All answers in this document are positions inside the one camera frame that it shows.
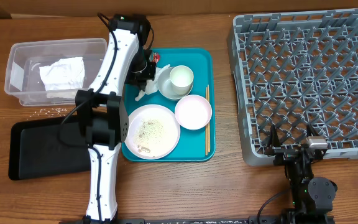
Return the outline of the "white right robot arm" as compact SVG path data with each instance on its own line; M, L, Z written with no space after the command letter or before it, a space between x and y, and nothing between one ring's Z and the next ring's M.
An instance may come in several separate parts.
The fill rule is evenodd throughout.
M333 209L337 185L325 178L316 177L312 171L314 161L322 161L328 143L312 125L306 126L306 140L291 149L279 141L275 125L271 125L267 141L268 154L274 157L275 166L283 166L290 187L269 198L256 216L257 223L334 223L327 216ZM276 198L291 192L293 208L285 209L277 218L263 217L263 209Z

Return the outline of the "grey small saucer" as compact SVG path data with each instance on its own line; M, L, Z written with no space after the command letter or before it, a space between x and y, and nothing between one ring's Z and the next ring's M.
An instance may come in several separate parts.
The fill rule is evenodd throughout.
M159 92L166 98L168 98L169 100L172 101L178 101L181 98L185 97L186 95L189 95L192 88L193 88L193 84L190 85L190 88L188 89L188 91L184 94L177 94L173 91L173 86L172 83L170 81L170 72L173 70L173 67L167 68L166 70L164 70L159 78L158 78L158 90Z

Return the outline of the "red snack wrapper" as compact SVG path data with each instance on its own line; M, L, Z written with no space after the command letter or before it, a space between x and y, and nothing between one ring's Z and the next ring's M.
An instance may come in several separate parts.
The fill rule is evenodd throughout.
M154 63L158 63L158 61L160 60L160 54L154 52L151 56L152 62Z

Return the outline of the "pink plastic bowl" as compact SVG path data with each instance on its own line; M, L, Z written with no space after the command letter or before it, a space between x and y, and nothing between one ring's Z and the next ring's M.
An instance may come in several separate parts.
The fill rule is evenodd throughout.
M175 117L178 123L189 130L205 127L213 115L209 101L199 95L183 97L175 107Z

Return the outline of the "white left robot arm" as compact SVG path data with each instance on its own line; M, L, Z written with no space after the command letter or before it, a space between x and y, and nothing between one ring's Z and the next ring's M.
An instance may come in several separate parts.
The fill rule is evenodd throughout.
M109 31L109 43L97 77L89 89L75 96L72 115L78 119L90 159L90 193L85 216L80 223L116 223L117 159L129 130L129 117L122 94L131 84L140 90L154 80L156 64L152 50L144 45L154 30L145 15L98 14Z

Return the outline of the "white napkin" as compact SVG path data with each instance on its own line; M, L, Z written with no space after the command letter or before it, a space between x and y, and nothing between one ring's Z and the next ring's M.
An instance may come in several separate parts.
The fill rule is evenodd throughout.
M145 90L140 90L137 97L135 97L136 101L139 101L144 95L151 95L158 90L158 79L159 76L167 71L170 68L170 64L164 66L163 68L156 68L155 78L153 80L148 80L145 86Z
M39 68L47 98L74 99L85 80L83 57L63 58Z

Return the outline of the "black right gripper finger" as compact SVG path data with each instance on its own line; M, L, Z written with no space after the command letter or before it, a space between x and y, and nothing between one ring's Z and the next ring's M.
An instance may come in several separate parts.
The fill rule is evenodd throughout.
M278 138L277 130L275 125L271 125L270 127L270 137L268 140L268 146L272 149L281 148L281 143Z
M317 130L315 130L315 128L311 124L306 125L306 137L311 139L321 138Z

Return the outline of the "pale green cup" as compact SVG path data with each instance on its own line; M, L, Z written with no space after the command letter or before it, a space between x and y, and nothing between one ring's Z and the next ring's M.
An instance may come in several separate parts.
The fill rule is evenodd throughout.
M170 72L173 91L178 95L187 93L193 84L193 80L193 71L185 65L178 65Z

